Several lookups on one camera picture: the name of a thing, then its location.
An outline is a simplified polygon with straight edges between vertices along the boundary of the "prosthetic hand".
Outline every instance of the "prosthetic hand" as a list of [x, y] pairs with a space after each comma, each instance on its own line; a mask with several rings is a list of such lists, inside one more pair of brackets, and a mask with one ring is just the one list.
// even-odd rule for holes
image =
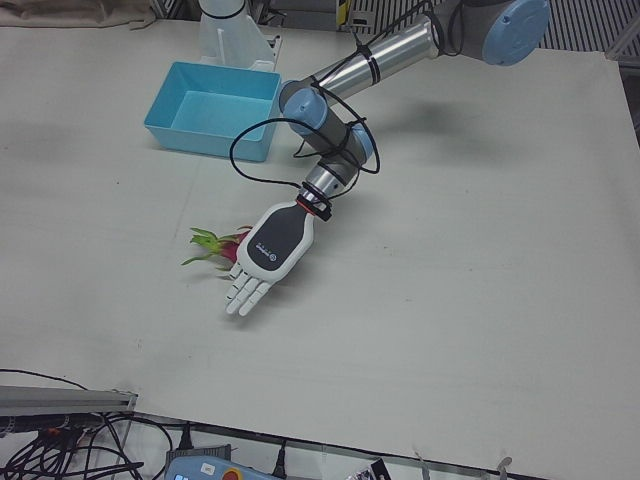
[[297, 202], [274, 205], [238, 247], [227, 313], [244, 316], [313, 243], [313, 216]]

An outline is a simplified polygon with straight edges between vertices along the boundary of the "green leaf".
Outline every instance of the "green leaf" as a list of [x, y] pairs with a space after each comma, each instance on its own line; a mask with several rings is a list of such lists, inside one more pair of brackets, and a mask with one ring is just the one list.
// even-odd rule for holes
[[189, 260], [185, 260], [184, 262], [181, 263], [181, 265], [189, 265], [191, 262], [195, 262], [196, 260], [207, 260], [208, 258], [211, 258], [212, 256], [214, 256], [215, 253], [207, 253], [206, 255], [202, 255], [200, 257], [191, 257]]
[[191, 230], [196, 233], [199, 233], [200, 235], [204, 235], [205, 237], [211, 237], [213, 239], [218, 238], [215, 233], [210, 232], [209, 230], [203, 230], [201, 228], [195, 228], [195, 227], [191, 227]]

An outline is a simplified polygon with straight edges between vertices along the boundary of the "robotic hand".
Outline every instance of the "robotic hand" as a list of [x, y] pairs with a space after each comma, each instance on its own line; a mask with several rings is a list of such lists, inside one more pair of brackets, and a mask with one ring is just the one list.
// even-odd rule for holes
[[329, 219], [330, 200], [375, 150], [362, 125], [345, 124], [329, 108], [338, 96], [353, 95], [423, 58], [452, 52], [490, 65], [513, 65], [534, 50], [548, 23], [548, 0], [444, 0], [398, 33], [377, 36], [344, 60], [285, 83], [280, 110], [299, 121], [291, 128], [307, 144], [325, 153], [302, 183], [296, 201], [267, 210], [240, 244], [227, 312], [246, 315], [289, 273], [311, 246], [313, 217]]
[[227, 313], [244, 316], [284, 278], [313, 242], [313, 215], [300, 203], [274, 205], [238, 247]]

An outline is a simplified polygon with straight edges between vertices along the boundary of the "black cable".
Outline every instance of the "black cable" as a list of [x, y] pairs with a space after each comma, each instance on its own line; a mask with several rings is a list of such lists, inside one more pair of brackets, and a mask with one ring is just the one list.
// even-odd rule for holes
[[285, 470], [285, 446], [287, 445], [287, 441], [283, 440], [282, 445], [280, 445], [280, 450], [278, 450], [278, 458], [276, 460], [276, 465], [273, 468], [273, 473], [271, 474], [273, 477], [282, 478], [285, 480], [287, 478], [287, 472]]
[[191, 441], [191, 424], [185, 423], [182, 427], [182, 435], [180, 435], [180, 443], [177, 450], [192, 450], [193, 442]]
[[[461, 32], [462, 32], [462, 38], [461, 38], [461, 41], [460, 41], [460, 47], [459, 47], [458, 51], [454, 52], [454, 54], [449, 54], [451, 56], [459, 55], [461, 53], [461, 51], [462, 51], [462, 48], [463, 48], [464, 24], [462, 23], [462, 3], [463, 3], [463, 0], [460, 0], [460, 3], [454, 9], [454, 14], [452, 15], [452, 19], [449, 22], [449, 32], [452, 32], [453, 31], [453, 20], [455, 20], [456, 16], [459, 16], [460, 17], [460, 21], [461, 21]], [[369, 57], [371, 59], [373, 59], [373, 57], [371, 56], [371, 53], [370, 53], [371, 50], [369, 49], [370, 45], [372, 43], [374, 43], [375, 41], [377, 41], [378, 39], [382, 38], [383, 36], [386, 36], [386, 35], [390, 34], [403, 21], [405, 21], [408, 18], [412, 17], [413, 15], [419, 13], [420, 11], [423, 11], [430, 18], [431, 25], [432, 25], [431, 28], [436, 33], [436, 35], [434, 35], [434, 39], [435, 38], [444, 37], [442, 25], [441, 25], [440, 21], [438, 20], [437, 16], [433, 13], [433, 10], [434, 10], [433, 2], [431, 0], [423, 0], [423, 1], [419, 2], [419, 3], [417, 3], [416, 5], [414, 5], [409, 10], [407, 10], [404, 14], [400, 15], [397, 19], [395, 19], [393, 22], [391, 22], [389, 25], [387, 25], [387, 27], [385, 27], [384, 30], [382, 30], [380, 33], [375, 35], [373, 38], [371, 38], [368, 42], [366, 42], [364, 44], [360, 41], [360, 39], [357, 37], [357, 35], [355, 35], [355, 33], [352, 32], [352, 33], [354, 33], [355, 42], [356, 42], [356, 46], [357, 46], [356, 51], [351, 53], [350, 55], [347, 55], [347, 57], [345, 57], [343, 60], [338, 62], [336, 65], [334, 65], [327, 73], [325, 73], [322, 76], [322, 78], [314, 79], [313, 83], [311, 84], [311, 86], [316, 88], [323, 97], [329, 96], [329, 97], [333, 98], [342, 107], [344, 107], [351, 115], [353, 115], [353, 117], [356, 119], [356, 123], [360, 123], [362, 125], [362, 127], [364, 128], [367, 136], [369, 137], [369, 139], [371, 141], [371, 145], [373, 147], [373, 151], [374, 151], [374, 154], [375, 154], [375, 168], [374, 169], [365, 168], [363, 165], [361, 165], [359, 162], [357, 162], [357, 160], [355, 160], [355, 156], [353, 155], [352, 152], [348, 152], [348, 155], [351, 158], [347, 158], [344, 155], [342, 155], [343, 158], [345, 158], [345, 160], [347, 160], [349, 163], [351, 163], [353, 166], [355, 166], [357, 168], [356, 175], [355, 175], [355, 177], [354, 177], [354, 179], [351, 182], [351, 185], [349, 187], [347, 187], [343, 192], [327, 198], [326, 201], [333, 200], [335, 198], [341, 197], [341, 196], [349, 193], [353, 189], [353, 187], [356, 185], [356, 183], [358, 182], [358, 179], [359, 179], [359, 176], [360, 176], [360, 172], [365, 172], [365, 173], [374, 174], [374, 175], [379, 173], [380, 172], [381, 163], [380, 163], [380, 154], [379, 154], [379, 151], [378, 151], [378, 147], [377, 147], [375, 138], [373, 137], [373, 134], [371, 133], [371, 130], [367, 126], [367, 124], [365, 122], [365, 119], [363, 117], [361, 117], [353, 108], [351, 108], [351, 106], [347, 102], [342, 100], [338, 95], [336, 95], [333, 92], [323, 88], [321, 86], [321, 83], [324, 82], [329, 77], [331, 77], [336, 72], [340, 71], [340, 69], [342, 69], [345, 65], [347, 65], [351, 60], [356, 58], [358, 55], [363, 55], [365, 58], [367, 58], [368, 61], [369, 61]], [[440, 54], [447, 54], [445, 52], [445, 50], [444, 50], [444, 47], [442, 45], [439, 45], [437, 42], [436, 42], [436, 47], [438, 48], [438, 51], [439, 51]], [[372, 79], [373, 79], [374, 84], [377, 83], [380, 80], [379, 70], [376, 70], [376, 71], [378, 73], [374, 74], [373, 73], [374, 72], [374, 68], [372, 68]], [[247, 128], [246, 130], [244, 130], [243, 132], [241, 132], [234, 139], [233, 143], [231, 144], [231, 147], [229, 149], [229, 160], [231, 161], [231, 165], [233, 166], [234, 170], [240, 176], [242, 176], [242, 177], [244, 177], [244, 178], [246, 178], [248, 180], [255, 181], [255, 182], [271, 183], [271, 184], [276, 184], [276, 185], [289, 185], [289, 186], [293, 186], [293, 187], [295, 187], [297, 189], [300, 189], [300, 185], [295, 183], [295, 182], [258, 178], [258, 177], [253, 177], [251, 175], [248, 175], [248, 174], [244, 173], [238, 167], [238, 165], [237, 165], [237, 163], [235, 161], [234, 155], [233, 155], [233, 152], [234, 152], [234, 149], [235, 149], [235, 146], [237, 145], [237, 143], [245, 135], [247, 135], [249, 132], [251, 132], [251, 131], [253, 131], [253, 130], [257, 129], [257, 128], [260, 128], [262, 126], [268, 125], [270, 123], [279, 123], [279, 122], [289, 123], [289, 124], [298, 124], [298, 125], [304, 126], [308, 130], [310, 130], [313, 133], [315, 133], [316, 135], [320, 136], [327, 143], [327, 145], [329, 145], [331, 147], [332, 151], [330, 153], [341, 153], [342, 154], [342, 153], [346, 152], [346, 149], [344, 148], [344, 145], [342, 147], [339, 146], [339, 145], [335, 145], [333, 142], [331, 142], [326, 136], [324, 136], [317, 129], [311, 127], [310, 125], [305, 124], [304, 122], [300, 122], [298, 120], [290, 119], [290, 118], [268, 119], [268, 120], [264, 120], [262, 122], [256, 123], [255, 125], [252, 125], [249, 128]], [[300, 147], [298, 148], [298, 150], [293, 154], [294, 158], [307, 158], [307, 157], [311, 157], [311, 156], [314, 156], [314, 155], [323, 156], [322, 152], [316, 152], [316, 153], [311, 153], [311, 154], [300, 155], [300, 152], [302, 151], [302, 148], [304, 147], [304, 144], [305, 144], [305, 142], [303, 141], [302, 144], [300, 145]]]
[[[148, 425], [148, 426], [152, 426], [152, 427], [156, 427], [157, 429], [159, 429], [165, 436], [165, 438], [167, 439], [167, 442], [169, 443], [169, 450], [173, 450], [173, 440], [171, 439], [171, 435], [169, 435], [169, 432], [167, 431], [166, 428], [164, 428], [164, 426], [160, 423], [160, 422], [156, 422], [155, 420], [151, 420], [148, 418], [144, 418], [144, 417], [136, 417], [133, 415], [116, 415], [112, 418], [110, 418], [109, 420], [110, 424], [113, 423], [117, 423], [120, 421], [130, 421], [130, 422], [134, 422], [134, 423], [140, 423], [142, 425]], [[156, 473], [152, 480], [156, 480], [158, 478], [160, 478], [162, 476], [164, 472], [164, 465], [162, 466], [162, 468], [158, 471], [158, 473]]]
[[58, 382], [64, 382], [68, 383], [69, 385], [74, 385], [78, 388], [81, 388], [82, 390], [89, 390], [87, 387], [80, 385], [79, 383], [72, 382], [71, 380], [67, 380], [66, 378], [45, 375], [44, 373], [32, 372], [30, 370], [21, 370], [17, 368], [0, 368], [0, 373], [20, 373], [22, 375], [31, 375], [33, 377], [48, 378], [49, 380], [56, 380]]

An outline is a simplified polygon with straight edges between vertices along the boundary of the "white work surface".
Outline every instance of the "white work surface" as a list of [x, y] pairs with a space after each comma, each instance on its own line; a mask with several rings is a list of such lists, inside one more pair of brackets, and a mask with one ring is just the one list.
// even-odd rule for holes
[[[423, 61], [351, 99], [363, 175], [246, 319], [189, 227], [295, 191], [163, 150], [143, 119], [198, 24], [0, 30], [0, 365], [143, 412], [558, 480], [640, 470], [640, 158], [616, 64]], [[301, 78], [348, 35], [282, 31]], [[279, 127], [255, 175], [312, 159]], [[7, 377], [4, 383], [33, 384]]]

